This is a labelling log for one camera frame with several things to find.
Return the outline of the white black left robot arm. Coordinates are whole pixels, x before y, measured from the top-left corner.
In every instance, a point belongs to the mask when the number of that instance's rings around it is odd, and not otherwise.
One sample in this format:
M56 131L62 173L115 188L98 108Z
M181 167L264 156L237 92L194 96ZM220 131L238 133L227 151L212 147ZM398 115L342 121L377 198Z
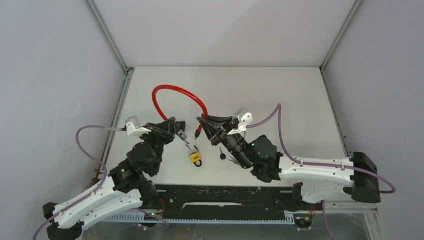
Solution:
M144 125L136 116L129 117L121 130L141 141L92 187L63 203L48 202L43 206L48 239L76 240L111 216L142 206L156 206L159 194L146 175L153 177L159 173L164 146L185 129L186 122L175 117Z

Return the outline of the aluminium frame rail left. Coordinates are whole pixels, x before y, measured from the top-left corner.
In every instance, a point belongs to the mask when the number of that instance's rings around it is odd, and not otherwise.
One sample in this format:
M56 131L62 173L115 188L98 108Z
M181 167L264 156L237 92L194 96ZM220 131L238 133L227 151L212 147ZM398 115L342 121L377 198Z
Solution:
M72 136L70 182L74 193L92 183L99 164L78 148L76 134L86 125L111 126L116 122L128 65L116 42L99 0L73 0L67 68L70 91L67 120Z

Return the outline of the key bunch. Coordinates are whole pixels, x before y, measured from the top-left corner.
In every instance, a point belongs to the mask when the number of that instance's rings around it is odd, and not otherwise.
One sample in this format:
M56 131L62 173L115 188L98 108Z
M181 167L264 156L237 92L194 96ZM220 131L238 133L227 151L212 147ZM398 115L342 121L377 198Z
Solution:
M230 162L232 162L232 163L236 164L236 165L239 165L239 162L238 162L236 159L234 159L234 158L229 158L228 160L229 160Z

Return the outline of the black key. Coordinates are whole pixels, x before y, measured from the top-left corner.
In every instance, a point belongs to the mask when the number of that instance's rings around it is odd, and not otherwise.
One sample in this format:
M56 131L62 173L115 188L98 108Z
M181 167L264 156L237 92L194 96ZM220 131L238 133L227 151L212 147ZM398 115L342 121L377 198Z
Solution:
M224 151L222 150L222 148L219 148L220 154L219 154L219 158L221 160L225 160L227 158L226 154L224 153Z

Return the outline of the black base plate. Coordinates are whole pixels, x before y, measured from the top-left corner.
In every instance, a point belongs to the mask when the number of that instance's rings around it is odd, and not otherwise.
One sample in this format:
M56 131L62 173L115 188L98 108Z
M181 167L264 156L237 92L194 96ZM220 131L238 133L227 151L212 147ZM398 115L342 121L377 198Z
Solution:
M143 210L164 211L167 221L277 222L290 212L314 214L321 202L307 203L300 185L208 186L156 184L157 196L141 205Z

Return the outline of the aluminium frame rail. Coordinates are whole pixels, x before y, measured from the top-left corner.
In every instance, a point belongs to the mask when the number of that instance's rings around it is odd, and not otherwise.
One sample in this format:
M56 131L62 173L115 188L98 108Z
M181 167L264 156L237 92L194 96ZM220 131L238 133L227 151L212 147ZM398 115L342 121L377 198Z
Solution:
M362 0L354 4L341 37L323 67L345 149L366 153L385 175L383 139L391 87L385 85L386 27L391 1Z
M128 65L116 42L99 0L73 0L67 68L70 91L67 120L72 136L70 182L74 193L92 183L99 164L78 148L76 134L86 125L111 126L116 122Z

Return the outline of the black padlock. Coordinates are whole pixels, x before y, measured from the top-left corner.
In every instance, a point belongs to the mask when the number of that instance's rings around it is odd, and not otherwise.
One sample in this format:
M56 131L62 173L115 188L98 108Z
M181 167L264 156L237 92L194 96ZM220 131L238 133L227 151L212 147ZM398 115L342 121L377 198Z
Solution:
M185 132L186 130L186 121L176 121L174 125L174 132L177 134L178 132Z

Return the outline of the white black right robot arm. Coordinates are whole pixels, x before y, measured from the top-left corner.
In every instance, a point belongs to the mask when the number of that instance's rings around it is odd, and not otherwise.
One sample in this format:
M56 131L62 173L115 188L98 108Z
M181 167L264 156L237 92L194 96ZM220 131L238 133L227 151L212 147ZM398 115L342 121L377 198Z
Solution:
M246 131L250 113L236 116L198 116L211 145L221 144L231 155L231 160L264 183L285 180L300 190L291 194L291 204L304 209L328 198L349 195L361 203L381 202L377 166L363 152L351 157L319 159L289 157L279 152L266 135L247 142L241 132Z

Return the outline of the aluminium frame rail right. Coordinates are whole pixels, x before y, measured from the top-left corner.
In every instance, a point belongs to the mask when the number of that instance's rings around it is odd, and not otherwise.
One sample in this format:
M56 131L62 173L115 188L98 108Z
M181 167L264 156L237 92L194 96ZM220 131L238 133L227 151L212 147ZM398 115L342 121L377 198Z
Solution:
M362 0L354 4L341 37L323 67L345 149L366 153L385 175L383 139L391 87L385 85L386 27L391 1Z

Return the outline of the yellow padlock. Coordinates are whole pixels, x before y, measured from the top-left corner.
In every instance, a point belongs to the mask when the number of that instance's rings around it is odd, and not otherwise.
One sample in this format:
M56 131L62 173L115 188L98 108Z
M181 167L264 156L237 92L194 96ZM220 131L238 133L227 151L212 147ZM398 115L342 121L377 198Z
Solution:
M200 154L198 147L195 145L193 147L194 147L194 150L189 155L189 159L196 167L201 167L203 165L202 156Z

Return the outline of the red cable lock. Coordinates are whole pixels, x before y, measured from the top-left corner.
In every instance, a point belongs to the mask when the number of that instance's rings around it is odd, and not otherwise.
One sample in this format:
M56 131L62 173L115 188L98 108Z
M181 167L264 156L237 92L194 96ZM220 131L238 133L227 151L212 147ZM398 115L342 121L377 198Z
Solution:
M184 146L183 140L189 141L191 152L194 146L197 146L199 151L202 149L198 143L198 137L203 128L196 120L196 117L202 115L208 116L208 108L204 101L189 89L173 84L160 84L153 87L150 94L149 116L157 121L165 121L171 117L175 117L175 121L186 121L185 132L178 132L175 138Z

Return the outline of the silver key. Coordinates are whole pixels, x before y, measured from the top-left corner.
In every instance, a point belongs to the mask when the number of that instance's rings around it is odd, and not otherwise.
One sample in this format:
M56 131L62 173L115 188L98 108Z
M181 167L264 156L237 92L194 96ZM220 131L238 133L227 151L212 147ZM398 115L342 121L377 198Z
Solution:
M183 140L183 142L184 142L184 145L189 149L189 150L192 150L192 147L191 147L191 143L188 141L188 140Z

